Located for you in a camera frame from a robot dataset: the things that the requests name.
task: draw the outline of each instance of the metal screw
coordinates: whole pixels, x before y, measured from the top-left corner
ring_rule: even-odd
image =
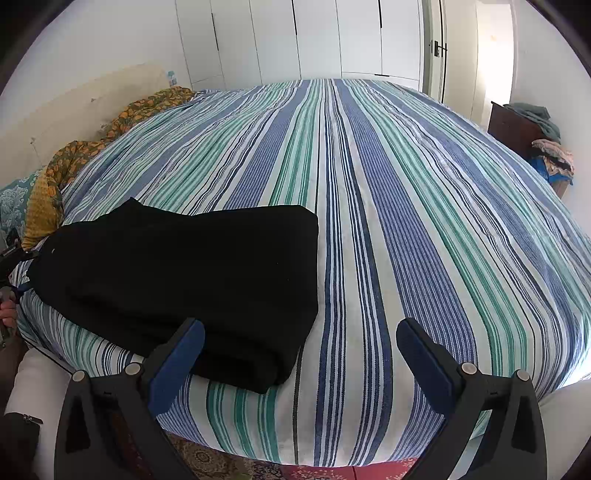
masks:
[[[462,371],[465,374],[474,375],[476,372],[478,372],[478,369],[476,368],[476,365],[471,364],[470,362],[465,362],[462,364]]]
[[[141,365],[137,364],[137,363],[132,363],[129,364],[127,367],[125,367],[125,373],[128,375],[137,375],[139,373],[139,371],[141,370]]]
[[[527,382],[530,379],[529,373],[526,372],[525,370],[518,370],[517,371],[517,377],[520,380],[523,380],[524,382]]]
[[[84,372],[84,370],[76,370],[72,374],[72,380],[74,382],[81,382],[82,380],[84,380],[85,376],[86,376],[86,372]]]

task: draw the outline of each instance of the bedspread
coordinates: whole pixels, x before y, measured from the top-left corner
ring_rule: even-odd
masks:
[[[203,445],[320,466],[418,456],[441,418],[396,348],[407,316],[459,362],[527,370],[540,397],[591,370],[589,239],[525,161],[413,90],[302,80],[206,92],[131,129],[63,196],[65,223],[129,197],[187,215],[277,204],[318,215],[320,311],[289,380],[258,395],[188,378],[159,417]],[[173,241],[179,262],[207,255]],[[33,291],[21,303],[24,335],[77,368],[138,359]]]

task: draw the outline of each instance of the beige headboard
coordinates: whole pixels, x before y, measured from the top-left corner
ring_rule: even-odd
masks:
[[[0,138],[0,188],[47,165],[73,140],[98,140],[123,108],[168,88],[161,67],[144,63],[109,73],[40,106]]]

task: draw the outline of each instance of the closet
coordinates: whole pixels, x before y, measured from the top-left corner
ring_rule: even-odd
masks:
[[[177,0],[177,12],[194,89],[422,82],[422,0]]]

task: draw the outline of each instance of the black pants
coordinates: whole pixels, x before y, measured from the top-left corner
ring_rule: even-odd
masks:
[[[188,216],[130,199],[61,227],[28,276],[67,319],[143,356],[195,317],[194,373],[263,393],[289,377],[316,318],[317,243],[300,206]]]

